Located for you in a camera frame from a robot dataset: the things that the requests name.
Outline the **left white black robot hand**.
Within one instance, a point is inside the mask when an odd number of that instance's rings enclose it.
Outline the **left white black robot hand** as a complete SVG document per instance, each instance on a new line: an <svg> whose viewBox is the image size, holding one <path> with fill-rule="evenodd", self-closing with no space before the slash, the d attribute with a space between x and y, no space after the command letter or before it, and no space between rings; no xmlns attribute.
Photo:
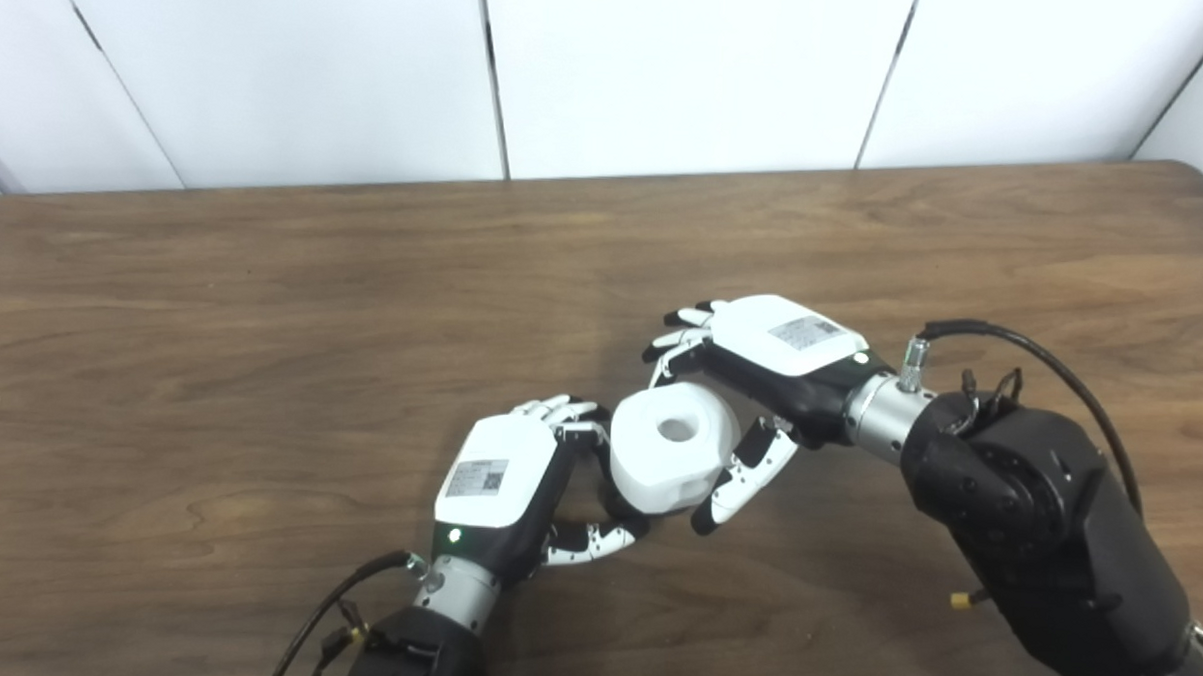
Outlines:
<svg viewBox="0 0 1203 676"><path fill-rule="evenodd" d="M503 589L543 567L571 567L642 541L642 512L600 520L557 514L579 461L593 457L609 476L611 413L568 393L543 397L478 420L432 506L431 552L482 568Z"/></svg>

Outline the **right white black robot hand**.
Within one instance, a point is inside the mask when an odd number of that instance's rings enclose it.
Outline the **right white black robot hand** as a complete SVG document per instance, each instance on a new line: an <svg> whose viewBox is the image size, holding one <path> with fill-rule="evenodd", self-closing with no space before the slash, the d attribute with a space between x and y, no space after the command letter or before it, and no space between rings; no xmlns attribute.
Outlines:
<svg viewBox="0 0 1203 676"><path fill-rule="evenodd" d="M713 300L670 312L669 332L642 350L651 387L701 372L764 409L722 461L719 478L692 512L710 535L741 512L802 447L849 446L849 403L896 370L861 333L781 295Z"/></svg>

